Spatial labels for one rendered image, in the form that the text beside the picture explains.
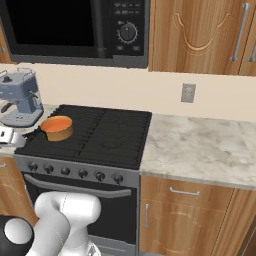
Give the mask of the black oven door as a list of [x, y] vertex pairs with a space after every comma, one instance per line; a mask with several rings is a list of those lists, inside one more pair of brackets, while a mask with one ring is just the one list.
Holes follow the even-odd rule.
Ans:
[[[97, 190], [117, 191], [130, 189], [132, 192], [131, 196], [121, 198], [98, 197], [101, 203], [101, 214], [95, 223], [89, 225], [88, 231], [89, 234], [93, 236], [119, 240], [133, 245], [136, 244], [139, 177], [128, 178], [126, 181], [123, 181], [121, 184], [117, 185], [116, 183], [107, 184], [106, 182], [100, 183], [86, 181], [83, 179], [56, 177], [52, 175], [28, 175], [40, 181]], [[41, 193], [54, 191], [52, 189], [44, 189], [33, 185], [25, 180], [25, 178], [24, 181], [32, 202], [35, 202]]]

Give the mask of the blue-grey coffee machine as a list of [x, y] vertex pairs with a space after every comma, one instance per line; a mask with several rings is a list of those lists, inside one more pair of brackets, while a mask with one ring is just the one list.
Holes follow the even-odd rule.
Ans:
[[36, 73], [30, 68], [0, 72], [0, 99], [6, 101], [0, 109], [1, 113], [11, 106], [15, 107], [9, 114], [0, 117], [0, 122], [8, 127], [32, 127], [44, 113]]

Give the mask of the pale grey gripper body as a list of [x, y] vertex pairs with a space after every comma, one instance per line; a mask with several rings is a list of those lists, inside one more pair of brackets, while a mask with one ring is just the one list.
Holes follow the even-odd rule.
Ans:
[[8, 143], [7, 145], [10, 147], [24, 147], [26, 144], [26, 139], [18, 132], [16, 132], [13, 128], [10, 129], [8, 135]]

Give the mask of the grey wall socket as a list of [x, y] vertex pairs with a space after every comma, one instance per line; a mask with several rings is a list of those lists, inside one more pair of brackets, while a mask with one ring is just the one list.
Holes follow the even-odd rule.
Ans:
[[181, 92], [181, 101], [183, 103], [193, 103], [195, 97], [196, 85], [183, 84]]

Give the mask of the wooden wall cupboard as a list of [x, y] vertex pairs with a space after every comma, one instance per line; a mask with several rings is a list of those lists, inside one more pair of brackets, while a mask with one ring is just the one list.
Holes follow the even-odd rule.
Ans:
[[0, 63], [13, 64], [13, 61], [10, 58], [8, 47], [5, 41], [1, 22], [0, 22]]

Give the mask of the black and grey stove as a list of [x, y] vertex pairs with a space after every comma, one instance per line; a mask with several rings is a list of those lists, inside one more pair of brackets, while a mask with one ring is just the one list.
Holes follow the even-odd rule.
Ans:
[[[26, 139], [26, 145], [16, 149], [14, 153], [18, 170], [22, 176], [23, 173], [28, 173], [81, 179], [78, 171], [85, 169], [88, 175], [83, 180], [99, 182], [95, 173], [103, 172], [105, 179], [100, 183], [107, 184], [116, 183], [113, 180], [115, 174], [122, 175], [123, 181], [139, 177], [135, 244], [139, 254], [139, 169], [151, 114], [143, 111], [61, 105], [51, 115], [70, 117], [73, 121], [73, 134], [60, 142], [49, 142], [39, 137], [31, 141]], [[30, 162], [38, 165], [36, 171], [29, 170]], [[45, 165], [54, 167], [51, 174], [45, 172]], [[63, 167], [70, 169], [69, 175], [61, 173]]]

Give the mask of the wooden base cupboard door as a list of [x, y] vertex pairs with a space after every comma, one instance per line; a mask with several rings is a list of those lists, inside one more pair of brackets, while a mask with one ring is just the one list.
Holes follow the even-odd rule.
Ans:
[[256, 191], [235, 189], [211, 256], [237, 256], [256, 215]]
[[34, 226], [38, 220], [22, 179], [0, 178], [0, 215], [22, 217]]
[[225, 215], [178, 204], [149, 201], [148, 228], [145, 206], [140, 206], [141, 251], [163, 256], [211, 256]]

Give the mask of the wooden wall cupboard door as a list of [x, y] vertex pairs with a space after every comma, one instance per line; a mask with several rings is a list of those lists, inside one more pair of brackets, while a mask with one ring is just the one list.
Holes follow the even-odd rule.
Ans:
[[[231, 62], [246, 2], [238, 60]], [[255, 8], [256, 0], [151, 0], [149, 69], [240, 75]]]
[[256, 76], [256, 55], [255, 55], [254, 62], [248, 62], [248, 58], [252, 53], [255, 41], [256, 41], [256, 8], [254, 10], [250, 31], [248, 34], [245, 50], [243, 53], [243, 58], [240, 65], [239, 74], [241, 76]]

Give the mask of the wooden drawer front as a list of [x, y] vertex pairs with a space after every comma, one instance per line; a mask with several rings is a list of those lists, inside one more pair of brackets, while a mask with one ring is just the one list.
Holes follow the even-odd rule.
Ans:
[[0, 177], [1, 178], [12, 178], [12, 179], [21, 179], [22, 174], [17, 169], [15, 160], [10, 157], [0, 157], [0, 164], [6, 163], [5, 168], [0, 168]]
[[[175, 190], [189, 192], [199, 190], [200, 195], [189, 196], [171, 193], [169, 190], [170, 186]], [[156, 201], [209, 210], [226, 211], [232, 193], [233, 189], [227, 187], [142, 176], [140, 206], [144, 208], [145, 204], [149, 201]]]

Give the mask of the grey oven bottom drawer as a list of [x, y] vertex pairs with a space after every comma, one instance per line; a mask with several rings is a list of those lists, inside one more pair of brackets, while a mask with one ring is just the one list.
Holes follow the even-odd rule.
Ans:
[[108, 254], [110, 256], [138, 256], [138, 249], [133, 244], [93, 235], [90, 235], [89, 239], [103, 254]]

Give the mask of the black microwave oven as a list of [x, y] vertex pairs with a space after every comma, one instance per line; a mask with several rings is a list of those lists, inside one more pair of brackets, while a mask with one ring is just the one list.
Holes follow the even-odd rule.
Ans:
[[94, 46], [90, 0], [0, 0], [14, 62], [148, 66], [150, 0], [101, 0], [106, 57]]

